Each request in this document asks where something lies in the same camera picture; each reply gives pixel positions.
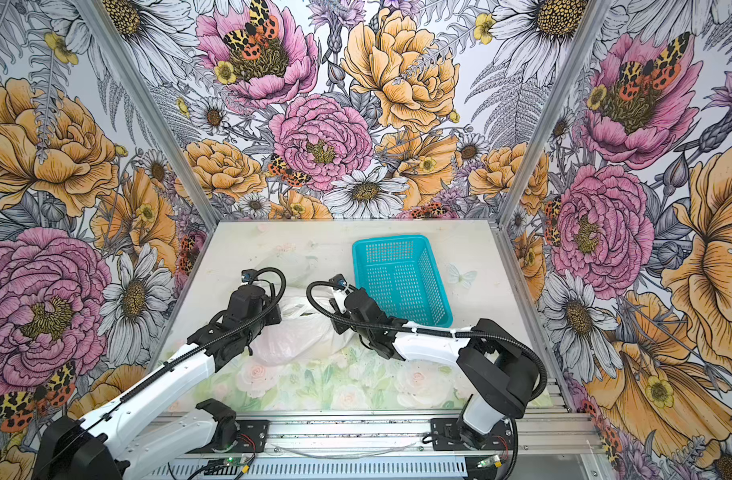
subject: black cable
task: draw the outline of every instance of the black cable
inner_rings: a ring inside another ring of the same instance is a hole
[[[248,320],[246,320],[244,323],[237,326],[236,328],[228,331],[224,335],[220,335],[219,337],[215,338],[214,340],[204,343],[203,345],[199,346],[198,348],[190,350],[187,353],[183,353],[182,355],[178,356],[174,360],[171,360],[170,362],[164,362],[163,365],[165,368],[156,370],[153,374],[151,374],[144,381],[142,381],[138,386],[134,387],[133,389],[131,389],[131,390],[127,391],[126,393],[124,393],[123,395],[121,395],[120,401],[113,408],[111,408],[109,412],[106,412],[105,414],[103,414],[102,417],[100,417],[99,420],[94,422],[89,428],[86,428],[80,434],[78,434],[75,438],[70,440],[70,442],[67,444],[67,446],[65,446],[56,455],[54,455],[51,458],[51,460],[48,461],[47,464],[45,464],[43,467],[39,468],[38,472],[35,472],[35,474],[33,475],[33,478],[38,478],[38,475],[41,474],[42,471],[46,467],[50,466],[52,463],[54,463],[55,460],[57,460],[60,456],[62,456],[64,454],[64,452],[66,452],[68,448],[73,446],[73,443],[75,443],[79,438],[81,438],[82,436],[87,434],[89,432],[89,430],[91,430],[92,428],[99,425],[100,422],[102,422],[102,420],[109,420],[111,418],[112,414],[114,413],[114,411],[117,410],[118,408],[120,408],[122,404],[128,402],[131,398],[138,395],[142,390],[144,390],[145,388],[147,388],[151,384],[153,384],[155,380],[161,378],[162,376],[164,376],[165,374],[167,374],[168,372],[173,370],[175,366],[179,365],[180,363],[184,362],[185,360],[188,360],[195,354],[202,352],[203,350],[206,350],[207,348],[214,345],[215,343],[218,343],[220,341],[223,341],[226,338],[229,338],[230,336],[240,333],[241,330],[244,330],[245,328],[250,327],[257,321],[259,321],[261,318],[266,316],[268,313],[272,312],[272,310],[275,309],[278,302],[281,301],[281,298],[283,297],[283,294],[286,291],[286,276],[279,269],[272,267],[272,266],[267,266],[263,269],[258,270],[252,281],[256,281],[258,276],[260,276],[261,274],[266,274],[267,272],[272,272],[272,273],[278,275],[278,278],[281,279],[281,289],[278,291],[278,295],[273,300],[271,300],[271,302],[268,304],[268,306],[264,310],[257,313],[253,317],[249,318]],[[225,315],[225,312],[226,312],[226,310],[217,312],[217,314],[214,315],[214,317],[212,317],[210,322],[215,322],[218,318]]]
[[[505,471],[505,476],[500,478],[500,480],[507,480],[510,477],[510,474],[513,473],[513,469],[515,468],[515,462],[518,460],[518,427],[515,424],[515,419],[510,419],[510,430],[513,432],[513,455],[510,456],[507,464],[507,470]]]
[[[451,332],[445,331],[445,330],[432,330],[432,329],[424,329],[424,328],[409,328],[406,326],[393,326],[393,325],[379,325],[375,323],[366,323],[366,322],[355,322],[345,316],[338,315],[337,313],[330,312],[320,306],[318,302],[315,301],[315,298],[313,297],[313,289],[316,286],[329,286],[331,288],[335,288],[336,290],[342,290],[342,287],[340,285],[337,285],[336,283],[332,282],[312,282],[308,285],[308,288],[306,290],[306,295],[308,298],[308,302],[315,308],[318,312],[323,313],[328,318],[343,323],[347,326],[353,327],[353,328],[364,328],[364,329],[370,329],[370,330],[382,330],[382,331],[391,331],[391,332],[404,332],[404,333],[422,333],[423,335],[432,335],[432,336],[441,336],[443,338],[458,338],[458,339],[486,339],[486,340],[496,340],[498,342],[505,342],[509,343],[516,348],[520,349],[524,356],[534,362],[534,365],[536,365],[537,370],[540,373],[540,381],[537,383],[536,388],[532,390],[531,398],[529,398],[529,401],[534,400],[534,398],[537,398],[538,396],[542,395],[542,392],[544,392],[545,388],[547,387],[547,369],[545,368],[545,364],[542,363],[542,359],[539,358],[539,356],[534,353],[532,349],[530,349],[525,344],[519,342],[518,340],[508,338],[505,336],[499,336],[499,335],[492,335],[491,333],[486,332],[478,332],[478,331],[469,331],[469,332],[456,332],[454,335],[451,335]]]

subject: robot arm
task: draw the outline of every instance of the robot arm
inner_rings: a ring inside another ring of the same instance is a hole
[[[267,271],[281,278],[277,295],[274,286],[268,296],[253,284]],[[138,435],[182,394],[250,349],[249,343],[265,325],[281,321],[278,302],[285,278],[280,270],[246,270],[244,281],[231,294],[226,310],[127,392],[77,421],[64,416],[50,425],[41,440],[33,478],[134,480],[193,449],[230,446],[238,434],[236,413],[212,398],[179,421]]]
[[[331,305],[336,312],[315,302],[315,286],[334,289]],[[522,418],[528,402],[544,390],[547,378],[540,358],[492,320],[480,319],[476,326],[458,330],[419,326],[388,316],[364,289],[355,289],[342,275],[311,283],[307,293],[337,332],[352,328],[383,358],[458,366],[477,391],[457,419],[458,439],[471,448],[480,448],[499,420]],[[495,352],[496,360],[486,358]]]

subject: yellow flower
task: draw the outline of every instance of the yellow flower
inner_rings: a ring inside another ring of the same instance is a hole
[[[417,30],[417,24],[400,10],[379,13],[379,30],[363,23],[353,28],[344,49],[342,68],[359,85],[359,93],[373,91],[382,105],[383,126],[428,132],[454,110],[454,89],[459,65],[449,55],[422,72],[408,69],[435,44],[435,34]]]
[[[43,162],[36,158],[39,143],[30,82],[10,78],[0,84],[0,208],[18,204],[28,189],[49,192],[67,206],[69,216],[81,216],[92,208],[98,195],[118,187],[116,149],[94,123],[78,98],[58,92],[53,134],[47,141]]]
[[[124,177],[122,194],[112,192],[101,199],[90,222],[94,246],[113,253],[130,250],[136,261],[144,245],[150,244],[158,248],[158,259],[174,272],[179,249],[174,210],[144,169],[136,169],[133,180],[128,174]]]
[[[234,84],[238,80],[236,70],[230,62],[217,62],[217,66],[214,67],[214,75],[217,76],[219,83],[225,85]]]
[[[650,376],[645,392],[646,398],[659,408],[672,408],[674,403],[672,386],[667,380],[654,375]]]
[[[491,36],[491,27],[494,26],[496,21],[494,20],[493,13],[481,13],[475,18],[475,30],[473,36],[476,40],[480,40],[480,43],[486,45],[491,42],[494,38]]]
[[[54,56],[57,60],[62,63],[69,62],[73,65],[78,65],[78,55],[67,49],[64,37],[61,37],[54,32],[48,32],[44,35],[44,40],[46,41],[46,44],[49,45],[49,48],[54,51]]]
[[[408,179],[408,190],[401,192],[405,195],[404,210],[432,200],[443,189],[441,182],[448,185],[454,179],[454,166],[462,166],[454,136],[440,139],[431,134],[422,139],[417,132],[402,130],[383,136],[374,149],[400,162],[393,177]]]
[[[598,110],[601,106],[601,102],[606,98],[606,93],[606,86],[604,84],[600,84],[595,87],[587,98],[587,107],[590,110]]]
[[[692,252],[677,270],[662,271],[662,285],[688,317],[702,358],[732,373],[732,147],[692,168],[690,190],[689,210],[673,206],[696,232]]]
[[[323,203],[309,195],[290,190],[278,198],[280,205],[271,205],[270,220],[299,218],[302,220],[330,220],[332,214]]]
[[[484,168],[470,172],[470,193],[472,195],[486,194],[496,195],[499,192],[507,192],[513,184],[513,178],[524,161],[526,143],[518,144],[512,149],[502,147],[492,150],[481,159]],[[547,196],[547,165],[549,159],[543,151],[540,161],[534,172],[529,177],[529,183],[524,191],[520,202],[529,213],[536,215],[539,211],[542,200]]]
[[[704,436],[707,449],[697,466],[709,466],[721,455],[718,442],[732,436],[732,409],[708,392],[715,387],[703,367],[687,361],[694,348],[687,325],[654,293],[628,292],[620,300],[620,323],[629,328],[622,330],[627,341],[612,346],[622,368],[615,379],[602,370],[601,380],[585,385],[587,392],[614,426],[640,441],[656,431],[657,455],[671,456],[693,436]],[[724,392],[729,388],[720,379],[717,385]]]
[[[35,453],[23,452],[19,446],[0,451],[0,480],[29,480],[35,465]]]
[[[536,302],[542,296],[542,289],[545,287],[544,239],[534,234],[526,237],[524,233],[515,239],[514,246],[520,271],[526,278],[531,299]]]
[[[139,365],[121,365],[115,369],[106,370],[100,378],[94,381],[87,394],[70,405],[67,416],[81,418],[116,398],[144,376],[145,368]]]
[[[190,118],[190,107],[187,106],[184,98],[178,97],[176,100],[176,106],[179,108],[179,111],[181,111],[183,115]]]
[[[259,192],[267,187],[262,164],[241,152],[235,145],[214,140],[192,142],[185,146],[192,172],[208,198],[217,192],[240,200],[246,194]],[[186,197],[179,179],[177,192]]]

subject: black mounting plate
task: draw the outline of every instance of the black mounting plate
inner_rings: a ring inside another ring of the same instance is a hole
[[[430,431],[433,433],[433,450],[436,452],[469,450],[459,440],[460,431],[457,428],[456,418],[431,418]],[[503,420],[491,429],[481,450],[505,450],[505,446],[502,445],[502,441],[497,436],[504,438],[508,446],[513,445],[513,433],[510,430],[510,424]]]
[[[243,420],[236,419],[238,434],[245,435],[254,441],[256,453],[265,451],[265,442],[268,437],[269,420]],[[237,437],[233,445],[227,450],[213,450],[211,448],[197,448],[189,453],[253,453],[252,445],[241,437]]]

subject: red wire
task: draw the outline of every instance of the red wire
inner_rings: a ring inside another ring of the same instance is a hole
[[[494,437],[498,438],[500,440],[500,442],[502,442],[502,445],[505,446],[505,458],[502,459],[502,461],[504,462],[505,460],[507,460],[510,457],[510,450],[507,448],[507,442],[505,441],[504,438],[502,438],[498,435],[494,436]]]

